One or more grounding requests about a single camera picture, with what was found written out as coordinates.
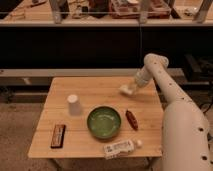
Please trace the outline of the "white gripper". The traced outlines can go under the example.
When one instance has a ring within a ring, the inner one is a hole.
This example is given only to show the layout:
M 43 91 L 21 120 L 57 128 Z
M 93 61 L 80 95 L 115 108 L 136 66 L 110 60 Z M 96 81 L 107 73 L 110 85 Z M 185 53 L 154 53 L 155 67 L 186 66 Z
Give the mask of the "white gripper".
M 138 70 L 134 77 L 136 85 L 140 88 L 145 87 L 151 79 L 152 75 L 148 72 L 146 68 Z

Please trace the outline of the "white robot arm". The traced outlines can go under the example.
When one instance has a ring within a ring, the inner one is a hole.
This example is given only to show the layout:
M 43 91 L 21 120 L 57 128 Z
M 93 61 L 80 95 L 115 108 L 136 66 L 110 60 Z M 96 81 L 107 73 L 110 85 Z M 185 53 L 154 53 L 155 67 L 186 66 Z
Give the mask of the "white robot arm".
M 209 122 L 167 73 L 168 63 L 166 57 L 149 53 L 135 75 L 138 87 L 145 87 L 154 78 L 168 103 L 162 122 L 162 170 L 211 171 Z

